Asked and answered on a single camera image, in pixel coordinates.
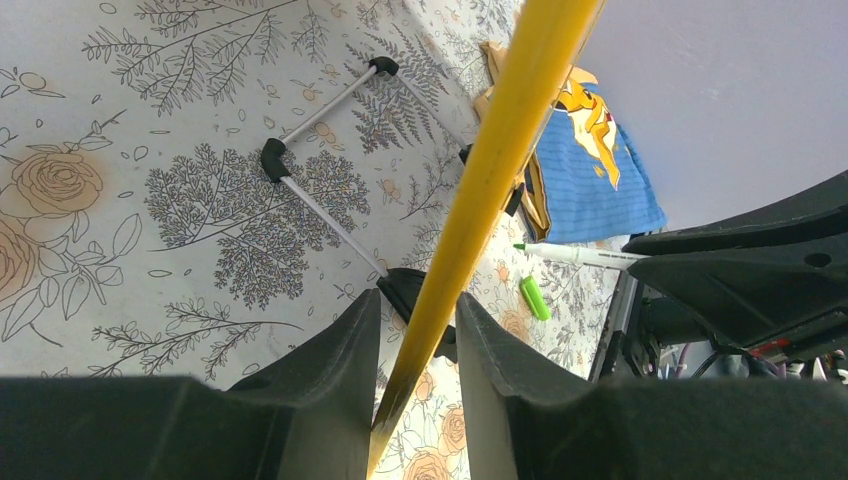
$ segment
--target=white wall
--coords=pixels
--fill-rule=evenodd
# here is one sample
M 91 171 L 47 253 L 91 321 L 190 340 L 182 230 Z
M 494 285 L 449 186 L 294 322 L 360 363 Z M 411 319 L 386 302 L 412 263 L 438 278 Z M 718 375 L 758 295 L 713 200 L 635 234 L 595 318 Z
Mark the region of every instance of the white wall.
M 631 133 L 671 228 L 848 169 L 844 0 L 608 0 L 579 64 Z

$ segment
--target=cartoon character print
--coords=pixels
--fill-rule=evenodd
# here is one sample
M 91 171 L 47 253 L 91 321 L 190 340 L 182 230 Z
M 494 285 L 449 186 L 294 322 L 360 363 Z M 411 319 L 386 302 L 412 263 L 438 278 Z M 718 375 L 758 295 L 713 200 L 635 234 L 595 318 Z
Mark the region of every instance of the cartoon character print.
M 595 165 L 595 173 L 598 176 L 606 173 L 612 188 L 618 190 L 621 172 L 613 156 L 617 128 L 604 99 L 569 78 L 554 109 L 568 113 L 574 122 L 574 139 L 604 167 L 601 170 Z

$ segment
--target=green cap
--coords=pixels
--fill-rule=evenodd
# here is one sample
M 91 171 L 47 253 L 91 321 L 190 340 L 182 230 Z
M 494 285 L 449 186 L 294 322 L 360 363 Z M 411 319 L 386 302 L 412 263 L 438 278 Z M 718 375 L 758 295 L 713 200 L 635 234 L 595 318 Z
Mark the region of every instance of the green cap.
M 518 287 L 521 289 L 521 294 L 524 295 L 527 305 L 530 306 L 530 311 L 536 318 L 542 321 L 551 318 L 551 311 L 548 309 L 544 297 L 542 297 L 542 291 L 539 289 L 536 279 L 532 276 L 525 277 L 518 283 Z

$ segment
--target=yellow stick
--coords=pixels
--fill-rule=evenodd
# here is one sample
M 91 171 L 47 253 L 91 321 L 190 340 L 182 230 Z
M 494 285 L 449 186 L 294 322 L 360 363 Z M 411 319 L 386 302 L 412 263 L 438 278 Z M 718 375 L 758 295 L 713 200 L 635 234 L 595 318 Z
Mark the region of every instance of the yellow stick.
M 371 430 L 373 474 L 604 0 L 528 0 Z

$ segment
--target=white marker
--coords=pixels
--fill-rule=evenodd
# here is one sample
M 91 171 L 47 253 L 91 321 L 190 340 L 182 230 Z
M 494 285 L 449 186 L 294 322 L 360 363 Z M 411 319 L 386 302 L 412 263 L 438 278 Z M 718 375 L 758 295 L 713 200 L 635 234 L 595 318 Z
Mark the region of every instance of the white marker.
M 595 250 L 586 247 L 572 247 L 569 245 L 554 245 L 551 243 L 516 243 L 513 247 L 524 250 L 533 255 L 560 260 L 578 265 L 591 265 L 593 267 L 614 268 L 616 270 L 627 270 L 638 260 L 648 258 L 647 255 L 636 255 L 634 253 L 611 252 L 609 250 Z

